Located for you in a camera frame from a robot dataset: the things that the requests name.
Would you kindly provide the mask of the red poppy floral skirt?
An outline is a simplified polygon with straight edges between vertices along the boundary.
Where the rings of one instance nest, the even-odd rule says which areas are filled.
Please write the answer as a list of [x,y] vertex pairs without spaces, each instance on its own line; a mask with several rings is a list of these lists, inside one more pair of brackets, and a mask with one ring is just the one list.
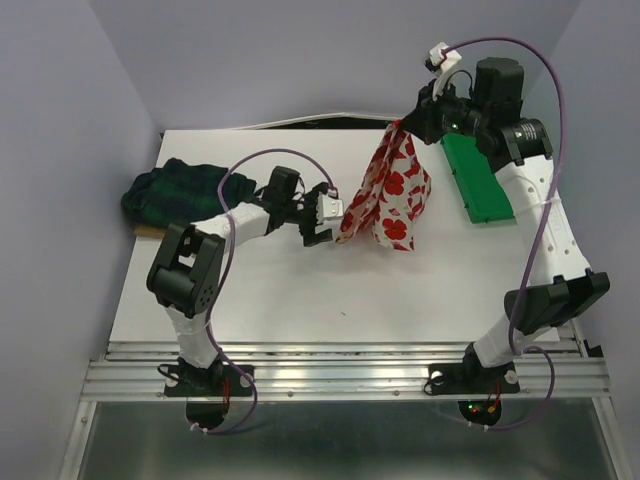
[[431,176],[418,160],[410,133],[391,123],[345,210],[338,244],[360,233],[396,251],[414,250],[414,226],[431,194]]

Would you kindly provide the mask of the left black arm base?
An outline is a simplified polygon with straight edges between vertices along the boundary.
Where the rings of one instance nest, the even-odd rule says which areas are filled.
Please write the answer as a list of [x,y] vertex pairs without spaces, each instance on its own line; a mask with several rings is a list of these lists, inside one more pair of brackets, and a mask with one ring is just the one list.
[[[230,434],[243,426],[257,407],[258,393],[251,365],[235,368],[216,359],[203,369],[179,358],[176,364],[161,363],[156,370],[164,380],[163,395],[186,401],[185,418],[192,431]],[[250,399],[251,405],[243,417],[226,424],[234,398]]]

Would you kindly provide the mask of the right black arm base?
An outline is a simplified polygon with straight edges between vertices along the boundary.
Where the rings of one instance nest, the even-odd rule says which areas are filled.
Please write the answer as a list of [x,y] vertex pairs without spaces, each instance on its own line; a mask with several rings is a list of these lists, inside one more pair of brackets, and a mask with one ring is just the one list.
[[496,427],[502,415],[502,396],[520,392],[513,362],[485,368],[469,345],[459,363],[432,363],[423,384],[427,396],[459,396],[463,419],[485,429]]

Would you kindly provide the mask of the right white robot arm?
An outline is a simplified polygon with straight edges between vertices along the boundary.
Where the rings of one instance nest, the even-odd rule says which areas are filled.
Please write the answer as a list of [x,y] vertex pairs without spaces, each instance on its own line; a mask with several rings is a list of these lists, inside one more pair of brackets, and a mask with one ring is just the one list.
[[480,60],[468,96],[460,97],[450,83],[455,64],[452,56],[426,60],[435,78],[401,126],[425,144],[447,134],[473,139],[530,249],[520,287],[504,296],[503,316],[435,380],[440,389],[482,390],[538,337],[589,309],[609,291],[610,280],[592,269],[573,235],[557,191],[560,163],[544,125],[521,114],[523,67],[508,58]]

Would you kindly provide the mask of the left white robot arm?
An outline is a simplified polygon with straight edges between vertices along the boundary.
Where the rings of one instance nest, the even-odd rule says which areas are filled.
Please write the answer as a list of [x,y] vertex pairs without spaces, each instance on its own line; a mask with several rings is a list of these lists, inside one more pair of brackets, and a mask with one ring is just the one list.
[[162,367],[162,375],[202,394],[213,393],[221,386],[223,365],[209,340],[207,321],[228,272],[223,262],[233,258],[237,246],[267,236],[285,224],[298,227],[305,247],[333,239],[329,228],[318,228],[342,217],[338,190],[329,182],[321,182],[299,194],[299,181],[299,172],[278,166],[266,186],[228,213],[187,226],[168,227],[146,282],[171,319],[179,345],[175,370]]

